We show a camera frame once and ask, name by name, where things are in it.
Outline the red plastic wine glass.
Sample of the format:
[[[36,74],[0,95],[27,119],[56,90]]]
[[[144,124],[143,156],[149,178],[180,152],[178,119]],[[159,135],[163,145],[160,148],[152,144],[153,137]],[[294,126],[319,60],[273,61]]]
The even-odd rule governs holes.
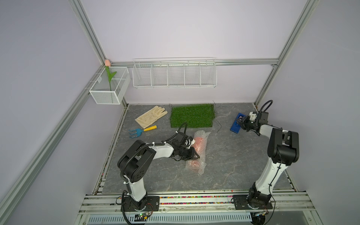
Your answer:
[[[195,144],[193,145],[195,151],[199,154],[200,159],[197,160],[189,160],[186,164],[188,169],[196,171],[197,173],[201,173],[201,171],[205,168],[205,157],[206,157],[206,145],[207,138],[206,137],[195,137]]]

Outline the clear bubble wrap sheet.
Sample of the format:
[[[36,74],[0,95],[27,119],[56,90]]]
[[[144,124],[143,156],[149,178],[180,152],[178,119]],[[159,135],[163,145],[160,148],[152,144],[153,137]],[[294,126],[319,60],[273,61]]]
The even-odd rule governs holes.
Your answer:
[[[191,170],[199,175],[204,174],[206,167],[206,146],[208,137],[211,132],[205,132],[204,130],[198,130],[195,132],[195,143],[192,145],[196,153],[199,155],[198,159],[192,159],[186,162],[185,168]]]

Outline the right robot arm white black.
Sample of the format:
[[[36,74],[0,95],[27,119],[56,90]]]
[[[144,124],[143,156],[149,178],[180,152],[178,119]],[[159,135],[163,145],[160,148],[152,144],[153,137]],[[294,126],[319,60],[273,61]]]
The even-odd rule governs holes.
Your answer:
[[[249,115],[239,113],[231,128],[234,133],[239,133],[240,129],[243,129],[269,139],[266,167],[260,178],[253,183],[246,197],[246,204],[251,209],[274,208],[271,205],[271,198],[276,182],[300,157],[299,134],[268,124],[267,110],[272,104],[273,100],[268,100],[258,112],[250,112]]]

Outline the blue tape dispenser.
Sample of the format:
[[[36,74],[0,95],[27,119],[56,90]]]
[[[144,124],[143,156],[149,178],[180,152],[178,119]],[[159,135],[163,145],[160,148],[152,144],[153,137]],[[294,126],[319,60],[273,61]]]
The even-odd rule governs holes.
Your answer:
[[[233,122],[233,124],[232,124],[232,126],[230,128],[230,131],[232,131],[233,133],[236,133],[236,134],[238,134],[239,131],[241,130],[241,127],[237,123],[237,116],[236,116],[236,118],[235,118],[235,120],[234,120],[234,122]]]

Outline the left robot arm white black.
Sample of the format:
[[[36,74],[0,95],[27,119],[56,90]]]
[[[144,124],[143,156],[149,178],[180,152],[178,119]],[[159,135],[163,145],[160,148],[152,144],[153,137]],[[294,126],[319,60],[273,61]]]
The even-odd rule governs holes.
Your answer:
[[[117,162],[120,176],[127,189],[121,199],[125,211],[143,211],[148,206],[155,205],[155,200],[148,197],[143,177],[153,160],[172,158],[175,161],[200,159],[193,145],[195,139],[186,134],[187,123],[181,124],[175,135],[160,143],[145,143],[135,141]]]

